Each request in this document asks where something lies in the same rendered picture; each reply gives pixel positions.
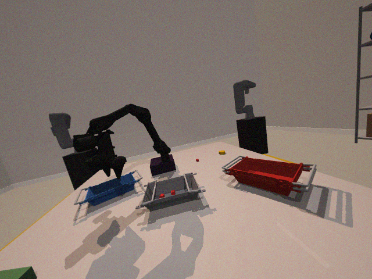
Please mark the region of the red plastic tray with grey wire bars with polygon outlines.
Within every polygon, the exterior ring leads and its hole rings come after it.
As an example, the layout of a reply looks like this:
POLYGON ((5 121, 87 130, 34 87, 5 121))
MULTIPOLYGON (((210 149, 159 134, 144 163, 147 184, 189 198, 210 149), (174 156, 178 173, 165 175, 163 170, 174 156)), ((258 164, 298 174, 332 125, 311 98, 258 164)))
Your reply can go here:
MULTIPOLYGON (((298 179, 300 178, 300 176, 302 174, 302 171, 310 172, 311 169, 312 168, 302 167, 299 175, 297 176, 297 178, 295 180, 295 183, 297 183, 298 179)), ((295 192, 299 192, 299 193, 301 193, 301 191, 309 192, 311 184, 312 184, 313 179, 314 179, 314 175, 316 173, 316 170, 317 169, 315 169, 313 177, 311 179, 311 182, 310 182, 309 186, 306 187, 306 189, 296 188, 296 187, 293 187, 293 186, 290 186, 290 185, 287 185, 287 184, 277 183, 277 182, 274 182, 274 181, 265 180, 265 179, 252 177, 252 176, 247 176, 247 175, 244 175, 244 174, 228 172, 228 171, 225 171, 225 169, 222 170, 222 171, 225 172, 228 175, 234 176, 239 183, 250 185, 250 186, 260 188, 260 189, 264 189, 264 190, 267 190, 267 191, 275 192, 277 194, 289 196, 291 191, 295 191, 295 192)))

